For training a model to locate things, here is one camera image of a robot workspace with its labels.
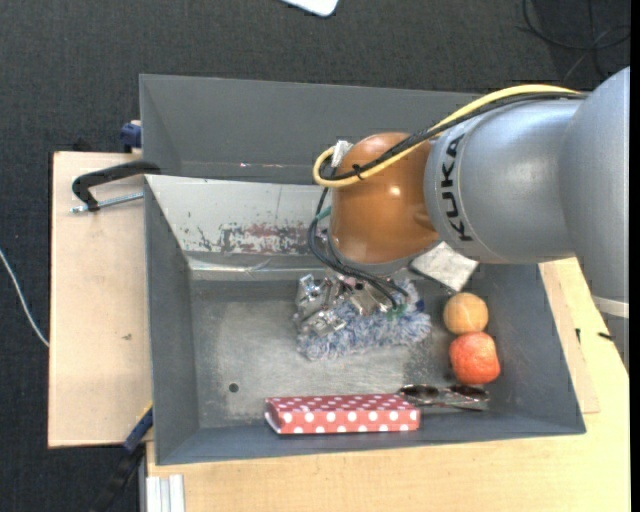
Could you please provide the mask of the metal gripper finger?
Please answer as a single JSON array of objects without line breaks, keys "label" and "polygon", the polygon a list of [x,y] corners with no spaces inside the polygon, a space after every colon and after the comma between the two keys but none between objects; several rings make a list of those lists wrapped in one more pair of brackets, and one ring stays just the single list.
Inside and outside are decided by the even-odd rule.
[{"label": "metal gripper finger", "polygon": [[295,304],[299,314],[315,314],[325,306],[325,286],[312,274],[298,280]]},{"label": "metal gripper finger", "polygon": [[298,329],[305,335],[326,336],[346,326],[346,321],[331,311],[319,311],[301,320]]}]

